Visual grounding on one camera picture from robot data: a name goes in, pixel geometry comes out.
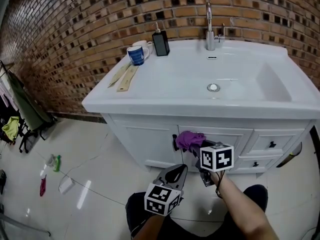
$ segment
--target drain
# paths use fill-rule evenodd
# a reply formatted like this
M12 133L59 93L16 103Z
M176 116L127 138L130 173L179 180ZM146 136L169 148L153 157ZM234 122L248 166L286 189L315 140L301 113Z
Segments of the drain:
M208 91L214 92L214 93L220 91L220 86L217 85L216 83L210 83L206 88L208 89Z

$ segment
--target white sink vanity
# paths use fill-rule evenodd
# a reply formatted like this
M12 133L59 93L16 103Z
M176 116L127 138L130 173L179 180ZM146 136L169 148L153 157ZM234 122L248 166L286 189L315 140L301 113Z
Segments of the white sink vanity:
M169 42L168 56L155 52L139 66L128 91L117 92L113 75L125 56L82 104L101 113L141 168L188 165L194 156L174 146L183 131L234 146L230 174L276 167L320 119L320 93L287 50L224 41L214 51L203 40Z

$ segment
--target yellow cloth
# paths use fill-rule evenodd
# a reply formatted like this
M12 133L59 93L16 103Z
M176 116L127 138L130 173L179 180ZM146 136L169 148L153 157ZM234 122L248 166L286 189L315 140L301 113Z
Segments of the yellow cloth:
M9 140L13 142L18 135L19 126L19 116L11 116L8 123L2 127L2 130L5 132Z

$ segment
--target sink basin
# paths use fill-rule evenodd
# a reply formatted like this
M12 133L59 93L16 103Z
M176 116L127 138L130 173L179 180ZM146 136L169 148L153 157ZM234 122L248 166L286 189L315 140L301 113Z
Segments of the sink basin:
M128 91L116 92L121 79L107 87L130 61L125 56L83 100L84 107L139 115L320 118L318 90L282 47L227 40L214 51L203 40L169 46L168 56L153 51L139 66ZM219 91L209 91L210 84Z

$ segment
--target black pants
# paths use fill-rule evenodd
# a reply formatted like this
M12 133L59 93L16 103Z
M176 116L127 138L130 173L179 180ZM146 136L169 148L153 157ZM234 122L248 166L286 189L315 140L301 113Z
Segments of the black pants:
M264 212L266 211L268 203L268 191L263 185L250 186L243 193L247 195L251 200L253 200ZM134 193L129 197L128 202L125 206L126 219L132 237L134 237L139 232L139 230L152 215L151 212L145 210L144 196L145 192ZM229 212L225 215L221 227L207 237L199 237L186 231L177 223L175 223L168 215L164 219L157 239L222 239L226 237L227 239L245 239L243 234L231 218Z

